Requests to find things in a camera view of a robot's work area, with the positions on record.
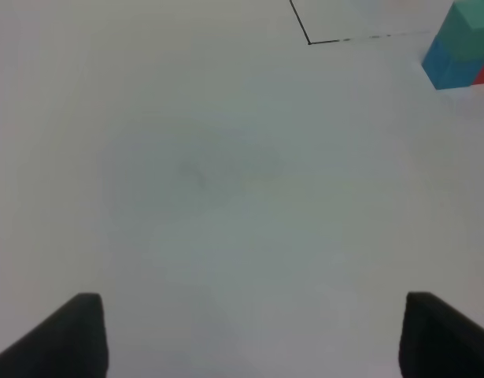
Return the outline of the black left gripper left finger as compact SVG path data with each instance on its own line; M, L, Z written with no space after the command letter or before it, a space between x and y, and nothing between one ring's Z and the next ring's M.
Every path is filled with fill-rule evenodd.
M106 377L102 297L79 293L0 353L0 377Z

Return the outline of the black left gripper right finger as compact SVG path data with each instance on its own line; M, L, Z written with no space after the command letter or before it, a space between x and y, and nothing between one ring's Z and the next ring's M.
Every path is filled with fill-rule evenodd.
M404 378L484 378L484 328L430 292L409 292L398 364Z

